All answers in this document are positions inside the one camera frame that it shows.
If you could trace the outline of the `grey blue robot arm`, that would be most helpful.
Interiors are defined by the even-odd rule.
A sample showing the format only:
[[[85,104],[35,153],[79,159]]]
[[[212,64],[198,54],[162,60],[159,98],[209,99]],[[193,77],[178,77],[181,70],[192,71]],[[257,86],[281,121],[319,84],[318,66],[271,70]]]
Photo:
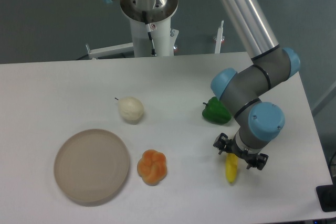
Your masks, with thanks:
[[[174,54],[177,32],[170,28],[170,20],[178,0],[118,1],[132,25],[136,57]],[[233,138],[221,134],[214,146],[245,160],[248,167],[261,170],[268,160],[262,149],[280,133],[285,117],[278,106],[261,101],[260,96],[296,74],[300,59],[292,49],[279,46],[256,0],[221,1],[252,65],[241,72],[227,68],[211,82],[215,97],[239,124]]]

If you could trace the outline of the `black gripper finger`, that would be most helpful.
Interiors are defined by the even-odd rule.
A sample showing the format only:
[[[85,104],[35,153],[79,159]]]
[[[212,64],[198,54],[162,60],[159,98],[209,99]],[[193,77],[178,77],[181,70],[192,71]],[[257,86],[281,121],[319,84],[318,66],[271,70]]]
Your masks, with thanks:
[[[246,169],[257,168],[258,170],[263,170],[268,161],[268,157],[269,157],[268,155],[263,153],[249,156],[246,159],[247,163]]]
[[[213,146],[218,149],[218,154],[230,153],[230,139],[225,133],[221,133],[213,143]]]

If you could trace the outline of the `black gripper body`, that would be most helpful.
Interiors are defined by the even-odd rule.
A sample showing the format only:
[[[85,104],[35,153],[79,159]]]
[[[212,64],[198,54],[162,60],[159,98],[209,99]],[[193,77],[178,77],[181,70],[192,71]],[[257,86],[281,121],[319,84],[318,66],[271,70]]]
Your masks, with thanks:
[[[248,160],[259,153],[259,150],[252,149],[244,144],[240,136],[234,136],[228,140],[229,153],[235,154],[240,159]]]

